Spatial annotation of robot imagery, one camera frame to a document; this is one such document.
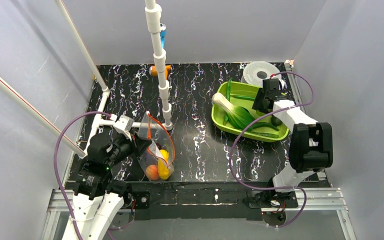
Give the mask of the peach toy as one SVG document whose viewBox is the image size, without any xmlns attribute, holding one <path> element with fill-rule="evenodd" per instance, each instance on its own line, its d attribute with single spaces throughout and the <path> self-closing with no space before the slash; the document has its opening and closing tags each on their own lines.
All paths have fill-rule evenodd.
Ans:
<svg viewBox="0 0 384 240">
<path fill-rule="evenodd" d="M 160 178 L 157 165 L 152 164 L 147 166 L 145 175 L 150 181 L 157 181 Z"/>
</svg>

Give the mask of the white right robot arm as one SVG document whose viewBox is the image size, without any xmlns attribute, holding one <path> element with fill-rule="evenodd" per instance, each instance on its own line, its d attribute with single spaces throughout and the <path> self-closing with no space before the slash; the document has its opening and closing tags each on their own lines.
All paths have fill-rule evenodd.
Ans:
<svg viewBox="0 0 384 240">
<path fill-rule="evenodd" d="M 252 109 L 271 113 L 271 124 L 276 127 L 285 125 L 291 132 L 289 163 L 270 180 L 275 192 L 291 192 L 305 178 L 332 166 L 332 126 L 309 117 L 293 100 L 283 95 L 278 78 L 262 81 Z"/>
</svg>

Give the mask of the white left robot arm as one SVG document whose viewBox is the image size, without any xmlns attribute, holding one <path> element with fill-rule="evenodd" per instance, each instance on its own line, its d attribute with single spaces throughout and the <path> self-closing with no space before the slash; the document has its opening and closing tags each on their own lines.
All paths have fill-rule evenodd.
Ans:
<svg viewBox="0 0 384 240">
<path fill-rule="evenodd" d="M 151 145 L 150 139 L 136 133 L 114 137 L 98 133 L 91 137 L 87 156 L 79 166 L 73 197 L 69 201 L 70 217 L 64 240 L 101 240 L 125 202 L 133 203 L 132 185 L 116 180 L 112 167 L 128 157 L 138 159 Z"/>
</svg>

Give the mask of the clear zip top bag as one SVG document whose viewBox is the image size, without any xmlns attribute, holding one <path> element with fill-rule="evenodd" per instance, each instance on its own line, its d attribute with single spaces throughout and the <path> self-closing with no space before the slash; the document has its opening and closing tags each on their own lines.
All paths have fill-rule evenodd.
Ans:
<svg viewBox="0 0 384 240">
<path fill-rule="evenodd" d="M 163 159 L 160 150 L 156 146 L 156 143 L 159 143 L 162 146 L 162 149 L 168 151 L 169 153 L 167 165 L 171 176 L 175 171 L 174 160 L 176 157 L 176 150 L 173 140 L 170 137 L 166 128 L 158 120 L 152 117 L 151 114 L 147 111 L 142 117 L 142 120 L 138 127 L 137 135 L 139 138 L 152 140 L 151 145 L 147 148 L 147 150 L 142 154 L 142 156 L 138 160 L 140 167 L 144 171 L 144 174 L 147 166 L 157 165 L 159 159 Z M 158 180 L 151 182 L 161 181 L 166 180 L 159 178 Z"/>
</svg>

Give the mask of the dark red plum toy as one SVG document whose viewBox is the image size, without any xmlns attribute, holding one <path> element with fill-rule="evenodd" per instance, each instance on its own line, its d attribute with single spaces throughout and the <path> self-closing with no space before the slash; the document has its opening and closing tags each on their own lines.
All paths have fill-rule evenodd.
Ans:
<svg viewBox="0 0 384 240">
<path fill-rule="evenodd" d="M 157 148 L 159 149 L 159 150 L 162 150 L 163 148 L 162 148 L 162 146 L 159 144 L 159 143 L 155 143 L 156 144 L 156 146 L 157 146 Z"/>
</svg>

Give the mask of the yellow banana toy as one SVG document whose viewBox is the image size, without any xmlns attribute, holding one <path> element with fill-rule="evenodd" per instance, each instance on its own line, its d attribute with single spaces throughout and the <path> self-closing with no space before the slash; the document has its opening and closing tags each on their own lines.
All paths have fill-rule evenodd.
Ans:
<svg viewBox="0 0 384 240">
<path fill-rule="evenodd" d="M 168 167 L 169 153 L 165 149 L 161 149 L 160 153 L 162 155 L 162 159 L 158 159 L 157 172 L 162 180 L 167 180 L 170 176 L 170 170 Z"/>
</svg>

